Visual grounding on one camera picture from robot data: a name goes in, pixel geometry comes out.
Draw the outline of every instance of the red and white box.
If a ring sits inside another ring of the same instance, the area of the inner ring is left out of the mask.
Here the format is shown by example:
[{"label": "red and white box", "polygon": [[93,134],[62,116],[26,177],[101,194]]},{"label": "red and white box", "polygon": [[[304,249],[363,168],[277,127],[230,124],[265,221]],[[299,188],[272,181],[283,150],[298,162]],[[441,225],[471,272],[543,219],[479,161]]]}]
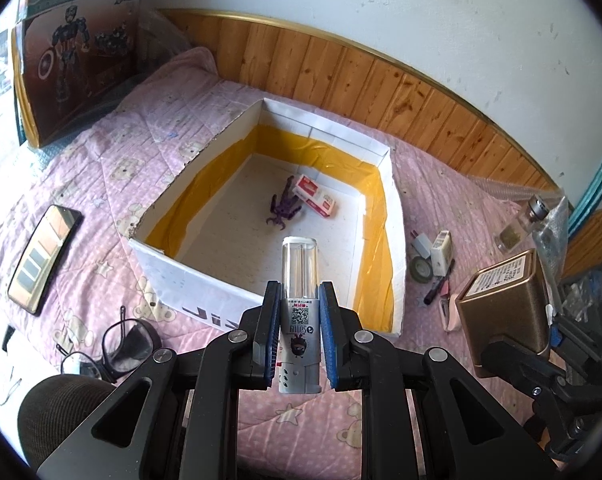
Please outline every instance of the red and white box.
[{"label": "red and white box", "polygon": [[334,199],[308,176],[301,175],[292,191],[324,218],[332,214]]}]

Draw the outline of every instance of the blue gripper pad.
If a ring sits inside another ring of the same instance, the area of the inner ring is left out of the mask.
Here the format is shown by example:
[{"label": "blue gripper pad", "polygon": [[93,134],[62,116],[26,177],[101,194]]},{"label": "blue gripper pad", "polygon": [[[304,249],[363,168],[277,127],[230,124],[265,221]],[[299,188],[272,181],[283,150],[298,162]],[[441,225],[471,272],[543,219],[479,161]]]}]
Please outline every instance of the blue gripper pad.
[{"label": "blue gripper pad", "polygon": [[325,369],[330,380],[330,386],[336,388],[338,385],[337,353],[334,345],[334,334],[332,333],[332,322],[330,321],[330,313],[328,311],[328,299],[322,283],[319,285],[319,319],[321,320]]},{"label": "blue gripper pad", "polygon": [[281,326],[281,285],[279,284],[276,292],[276,300],[270,322],[270,331],[268,332],[268,343],[266,345],[266,362],[264,364],[265,378],[268,386],[272,386],[272,379],[276,371],[276,352],[278,351],[278,334]]}]

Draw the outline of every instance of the wooden wall paneling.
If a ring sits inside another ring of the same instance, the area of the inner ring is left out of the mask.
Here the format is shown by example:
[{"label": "wooden wall paneling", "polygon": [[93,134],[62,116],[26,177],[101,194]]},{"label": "wooden wall paneling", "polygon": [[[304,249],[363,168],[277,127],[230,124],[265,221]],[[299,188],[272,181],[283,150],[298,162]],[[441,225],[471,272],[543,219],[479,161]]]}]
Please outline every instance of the wooden wall paneling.
[{"label": "wooden wall paneling", "polygon": [[510,163],[501,173],[500,180],[524,186],[536,170],[523,153],[514,147],[511,151],[513,155],[510,156]]},{"label": "wooden wall paneling", "polygon": [[498,162],[497,167],[492,170],[492,172],[488,175],[488,178],[492,180],[498,180],[499,182],[503,182],[503,176],[506,171],[510,169],[510,167],[516,163],[516,157],[518,155],[517,150],[510,146],[506,151],[503,158]]},{"label": "wooden wall paneling", "polygon": [[239,82],[265,90],[279,31],[278,27],[271,25],[250,24],[248,41],[241,60]]},{"label": "wooden wall paneling", "polygon": [[563,275],[573,276],[601,264],[602,210],[592,215],[568,245]]},{"label": "wooden wall paneling", "polygon": [[190,14],[181,14],[179,12],[173,12],[171,9],[163,11],[166,18],[168,18],[176,27],[183,32],[190,40],[193,45],[198,45],[197,34],[201,31],[200,23],[203,19],[202,16],[191,16]]},{"label": "wooden wall paneling", "polygon": [[196,18],[195,22],[189,23],[183,30],[192,44],[208,48],[216,58],[223,19],[216,16],[196,16]]},{"label": "wooden wall paneling", "polygon": [[534,187],[537,189],[553,189],[555,186],[548,181],[545,175],[539,173],[539,176],[534,183]]},{"label": "wooden wall paneling", "polygon": [[436,139],[450,113],[452,113],[453,108],[454,101],[452,99],[433,89],[403,138],[413,146],[426,152],[430,144]]},{"label": "wooden wall paneling", "polygon": [[332,41],[310,38],[292,98],[320,107],[344,51]]},{"label": "wooden wall paneling", "polygon": [[457,152],[478,119],[467,108],[455,104],[438,135],[428,147],[428,153],[447,161]]},{"label": "wooden wall paneling", "polygon": [[526,180],[525,186],[532,187],[533,184],[538,181],[538,179],[540,178],[540,176],[541,176],[541,173],[539,173],[538,171],[534,170],[532,172],[532,174],[530,175],[530,177]]},{"label": "wooden wall paneling", "polygon": [[291,98],[299,79],[310,37],[302,32],[282,28],[276,40],[265,90]]},{"label": "wooden wall paneling", "polygon": [[238,81],[245,46],[248,43],[250,22],[222,19],[219,27],[216,67],[219,76],[230,81]]},{"label": "wooden wall paneling", "polygon": [[433,89],[410,74],[403,74],[379,124],[379,130],[402,139],[412,126],[423,101]]},{"label": "wooden wall paneling", "polygon": [[402,76],[402,70],[381,59],[375,59],[358,95],[351,119],[376,128],[401,83]]},{"label": "wooden wall paneling", "polygon": [[354,110],[356,99],[366,83],[374,58],[365,52],[347,48],[321,107],[345,117]]},{"label": "wooden wall paneling", "polygon": [[493,136],[494,134],[487,124],[481,120],[476,121],[446,164],[460,173],[467,173]]},{"label": "wooden wall paneling", "polygon": [[510,147],[511,145],[507,140],[495,133],[481,155],[476,159],[472,167],[469,168],[467,174],[489,178]]}]

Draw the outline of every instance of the gold trim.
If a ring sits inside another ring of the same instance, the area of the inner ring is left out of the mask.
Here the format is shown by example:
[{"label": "gold trim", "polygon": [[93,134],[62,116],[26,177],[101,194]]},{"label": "gold trim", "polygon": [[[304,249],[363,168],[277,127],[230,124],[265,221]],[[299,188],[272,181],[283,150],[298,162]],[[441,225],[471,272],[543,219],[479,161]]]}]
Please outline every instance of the gold trim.
[{"label": "gold trim", "polygon": [[309,25],[302,25],[301,23],[289,22],[287,20],[280,20],[278,18],[268,18],[267,16],[260,16],[258,14],[249,14],[247,12],[234,12],[231,10],[211,10],[211,9],[159,9],[165,16],[169,16],[172,13],[176,12],[187,12],[189,14],[196,14],[198,16],[213,16],[216,18],[229,18],[232,20],[241,20],[243,22],[251,22],[251,23],[261,23],[263,25],[271,25],[273,27],[286,28],[288,30],[293,30],[295,32],[302,32],[303,34],[308,34],[310,36],[315,36],[316,38],[320,38],[322,40],[333,41],[334,43],[340,44],[341,46],[348,48],[356,48],[358,50],[362,50],[366,52],[370,56],[374,56],[377,59],[381,59],[385,62],[388,62],[392,66],[407,72],[410,75],[418,77],[421,81],[424,81],[428,85],[436,88],[439,92],[442,92],[450,99],[455,101],[457,104],[465,107],[467,110],[471,111],[474,115],[476,115],[479,119],[487,123],[489,126],[494,127],[498,134],[502,135],[507,139],[507,141],[516,148],[516,150],[521,153],[526,160],[532,164],[532,166],[541,173],[541,175],[554,187],[557,186],[554,179],[539,165],[539,163],[534,160],[534,158],[527,153],[523,147],[513,139],[503,128],[498,126],[491,118],[489,118],[486,114],[481,112],[478,108],[471,105],[468,101],[460,97],[458,94],[452,92],[449,88],[442,85],[438,81],[432,79],[427,76],[423,72],[416,70],[410,65],[405,64],[402,61],[399,61],[392,56],[388,56],[379,50],[373,49],[371,47],[365,46],[357,41],[348,40],[348,38],[344,38],[343,36],[339,36],[337,34],[333,34],[332,32],[327,32],[325,30],[321,30],[318,28],[310,27]]},{"label": "gold trim", "polygon": [[20,25],[17,23],[12,28],[10,40],[12,41],[12,72],[14,73],[14,92],[17,96],[17,105],[20,110],[21,125],[23,126],[23,133],[33,148],[40,148],[40,137],[38,135],[38,128],[36,127],[36,121],[34,120],[34,113],[32,112],[32,106],[28,99],[28,92],[25,88],[25,81],[23,75],[23,67],[20,63],[20,49],[17,44],[17,27]]}]

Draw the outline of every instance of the blue plastic strip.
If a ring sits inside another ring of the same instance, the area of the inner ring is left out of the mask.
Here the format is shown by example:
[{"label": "blue plastic strip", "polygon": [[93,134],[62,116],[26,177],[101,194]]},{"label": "blue plastic strip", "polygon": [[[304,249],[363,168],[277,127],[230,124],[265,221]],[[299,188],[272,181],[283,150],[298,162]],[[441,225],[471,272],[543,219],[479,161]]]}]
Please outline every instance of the blue plastic strip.
[{"label": "blue plastic strip", "polygon": [[590,185],[586,189],[586,192],[583,194],[581,199],[578,201],[576,208],[570,215],[570,218],[568,220],[568,230],[574,229],[578,224],[581,224],[583,222],[582,219],[584,218],[584,213],[588,209],[588,206],[589,206],[590,202],[592,201],[593,197],[597,195],[597,192],[600,189],[601,184],[602,184],[602,162],[601,162],[601,165],[598,167],[598,171],[596,172],[596,175],[594,176],[594,178],[590,182]]},{"label": "blue plastic strip", "polygon": [[596,195],[593,196],[590,204],[588,204],[588,208],[586,209],[582,219],[573,227],[571,227],[571,228],[568,227],[568,240],[572,240],[572,238],[575,237],[576,233],[578,233],[578,231],[585,225],[585,222],[590,217],[590,215],[592,214],[594,209],[596,209],[596,206],[599,205],[601,200],[602,200],[602,185],[599,187],[598,191],[596,192]]}]

